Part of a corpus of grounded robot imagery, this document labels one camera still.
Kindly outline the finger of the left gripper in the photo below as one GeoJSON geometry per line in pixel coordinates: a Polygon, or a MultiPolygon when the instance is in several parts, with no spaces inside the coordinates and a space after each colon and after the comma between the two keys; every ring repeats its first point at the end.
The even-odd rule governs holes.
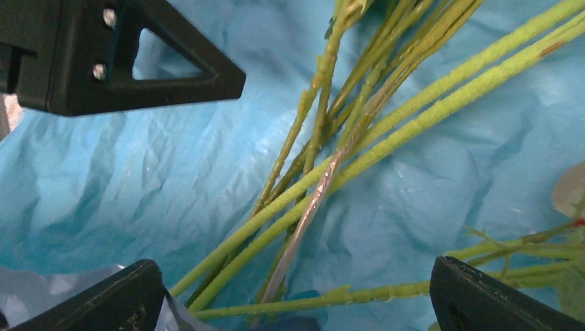
{"type": "Polygon", "coordinates": [[[1,92],[65,117],[238,99],[245,72],[167,1],[2,1],[1,92]],[[200,69],[132,75],[142,30],[200,69]]]}

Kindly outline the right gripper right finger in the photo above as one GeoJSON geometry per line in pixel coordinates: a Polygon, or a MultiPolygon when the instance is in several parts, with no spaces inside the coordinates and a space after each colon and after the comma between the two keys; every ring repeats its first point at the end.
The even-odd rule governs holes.
{"type": "Polygon", "coordinates": [[[584,323],[455,257],[437,257],[429,295],[442,331],[583,330],[584,323]]]}

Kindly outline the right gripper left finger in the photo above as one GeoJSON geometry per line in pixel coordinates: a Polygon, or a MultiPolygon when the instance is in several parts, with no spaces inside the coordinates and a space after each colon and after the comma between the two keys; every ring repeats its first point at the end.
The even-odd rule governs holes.
{"type": "Polygon", "coordinates": [[[40,277],[9,273],[10,330],[155,330],[166,289],[159,266],[40,277]]]}

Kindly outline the blue wrapping paper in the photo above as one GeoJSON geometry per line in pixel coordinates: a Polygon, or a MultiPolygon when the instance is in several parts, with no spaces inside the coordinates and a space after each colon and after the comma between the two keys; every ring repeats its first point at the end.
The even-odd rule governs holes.
{"type": "MultiPolygon", "coordinates": [[[[240,99],[63,118],[1,143],[1,264],[71,274],[154,259],[174,285],[248,218],[324,51],[333,1],[175,1],[248,75],[240,99]]],[[[423,281],[435,257],[566,221],[584,160],[584,38],[349,181],[319,209],[287,299],[423,281]]]]}

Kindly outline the artificial flower bouquet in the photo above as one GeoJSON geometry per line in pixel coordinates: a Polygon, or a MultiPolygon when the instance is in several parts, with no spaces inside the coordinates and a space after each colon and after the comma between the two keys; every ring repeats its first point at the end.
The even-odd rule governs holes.
{"type": "Polygon", "coordinates": [[[583,1],[336,1],[252,207],[170,289],[217,327],[309,315],[325,330],[430,330],[438,255],[555,305],[584,251],[551,205],[584,159],[583,1]]]}

